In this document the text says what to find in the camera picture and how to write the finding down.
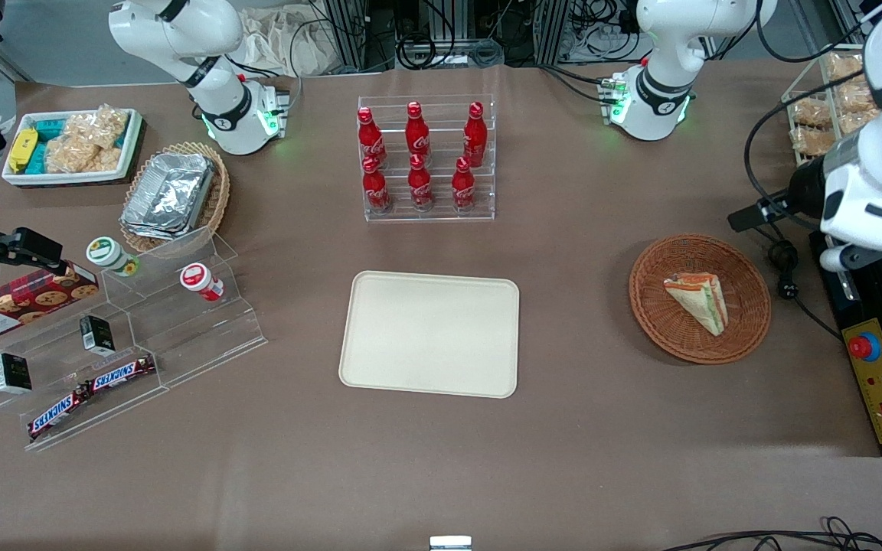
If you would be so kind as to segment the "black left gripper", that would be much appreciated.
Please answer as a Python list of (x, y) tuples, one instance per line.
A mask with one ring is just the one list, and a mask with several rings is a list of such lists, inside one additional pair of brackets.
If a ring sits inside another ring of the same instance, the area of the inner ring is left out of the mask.
[(818, 157), (798, 166), (786, 193), (773, 193), (762, 197), (753, 205), (735, 210), (727, 216), (727, 222), (735, 233), (774, 224), (786, 217), (782, 210), (793, 215), (822, 217), (825, 201), (824, 157)]

